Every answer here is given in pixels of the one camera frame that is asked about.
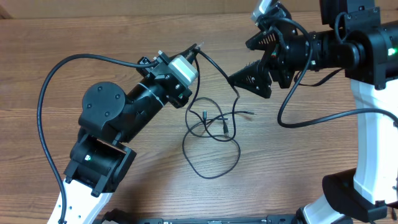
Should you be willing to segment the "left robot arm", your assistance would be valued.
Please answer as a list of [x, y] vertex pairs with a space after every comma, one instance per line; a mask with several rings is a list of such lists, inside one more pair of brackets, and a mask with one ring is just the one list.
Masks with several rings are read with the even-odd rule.
[[99, 82], [87, 89], [78, 120], [80, 130], [59, 180], [60, 195], [49, 223], [93, 223], [127, 174], [136, 152], [127, 147], [151, 119], [167, 104], [184, 107], [198, 78], [193, 66], [197, 45], [168, 57], [159, 52], [154, 59], [137, 63], [101, 55], [92, 58], [135, 68], [142, 80], [129, 92], [112, 82]]

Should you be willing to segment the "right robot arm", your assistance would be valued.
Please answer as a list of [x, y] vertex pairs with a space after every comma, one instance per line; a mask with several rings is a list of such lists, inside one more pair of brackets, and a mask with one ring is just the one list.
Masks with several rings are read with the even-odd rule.
[[307, 32], [281, 2], [259, 1], [251, 16], [259, 32], [246, 46], [264, 55], [229, 82], [269, 98], [274, 82], [295, 91], [307, 71], [344, 72], [355, 109], [298, 126], [357, 116], [357, 165], [325, 176], [315, 202], [266, 223], [374, 223], [397, 207], [397, 22], [382, 23], [373, 1], [321, 1], [320, 10], [330, 30]]

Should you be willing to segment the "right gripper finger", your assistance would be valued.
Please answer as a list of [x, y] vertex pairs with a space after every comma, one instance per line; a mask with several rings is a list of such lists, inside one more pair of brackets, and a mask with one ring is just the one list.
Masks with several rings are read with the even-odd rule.
[[262, 98], [271, 97], [272, 80], [269, 69], [262, 60], [247, 64], [243, 69], [230, 75], [228, 81], [233, 86], [250, 91]]
[[275, 50], [280, 46], [282, 33], [278, 29], [260, 31], [246, 41], [246, 47], [250, 50]]

